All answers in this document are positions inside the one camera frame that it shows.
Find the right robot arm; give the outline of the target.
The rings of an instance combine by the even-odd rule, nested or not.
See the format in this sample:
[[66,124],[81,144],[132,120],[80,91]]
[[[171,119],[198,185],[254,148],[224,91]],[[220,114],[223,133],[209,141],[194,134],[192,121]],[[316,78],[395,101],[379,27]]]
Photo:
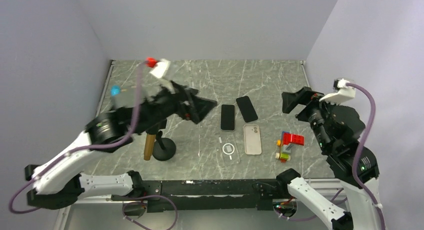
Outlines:
[[281,95],[285,114],[303,105],[295,117],[309,123],[321,153],[345,191],[349,210],[321,195],[292,168],[276,177],[275,189],[282,198],[292,196],[301,201],[330,230],[384,230],[378,163],[364,146],[371,124],[363,123],[354,108],[343,104],[354,94],[355,89],[348,85],[327,95],[307,86]]

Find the black smartphone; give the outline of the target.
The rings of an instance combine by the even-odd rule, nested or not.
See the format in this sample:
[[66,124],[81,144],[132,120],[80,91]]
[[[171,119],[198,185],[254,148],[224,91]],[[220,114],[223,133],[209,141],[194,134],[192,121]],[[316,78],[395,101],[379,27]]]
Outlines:
[[251,99],[245,95],[236,99],[239,111],[246,123],[254,122],[258,120],[258,115],[252,104]]

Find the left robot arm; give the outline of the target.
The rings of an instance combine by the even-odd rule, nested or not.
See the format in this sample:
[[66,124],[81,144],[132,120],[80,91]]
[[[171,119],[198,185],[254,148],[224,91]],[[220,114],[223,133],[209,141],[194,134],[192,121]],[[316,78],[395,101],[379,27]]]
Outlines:
[[198,96],[198,90],[174,81],[153,96],[134,89],[131,107],[115,104],[90,121],[61,153],[42,165],[28,165],[26,180],[32,188],[26,202],[37,209],[58,210],[88,197],[116,195],[137,200],[147,194],[139,172],[120,175],[86,175],[90,162],[112,154],[140,135],[160,126],[169,116],[200,123],[217,106],[215,100]]

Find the phone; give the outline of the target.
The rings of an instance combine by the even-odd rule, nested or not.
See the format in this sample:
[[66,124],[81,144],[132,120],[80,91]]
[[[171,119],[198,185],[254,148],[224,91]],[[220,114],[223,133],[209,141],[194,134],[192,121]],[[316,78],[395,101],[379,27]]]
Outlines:
[[222,131],[235,130],[235,106],[232,104],[222,104],[220,114],[220,129]]

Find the beige phone case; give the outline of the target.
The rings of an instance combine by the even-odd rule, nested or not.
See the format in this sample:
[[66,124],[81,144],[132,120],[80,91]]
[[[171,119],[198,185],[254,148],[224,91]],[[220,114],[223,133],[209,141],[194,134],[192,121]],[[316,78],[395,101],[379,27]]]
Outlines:
[[260,128],[256,124],[245,124],[243,126],[244,150],[247,155],[261,155],[262,142]]

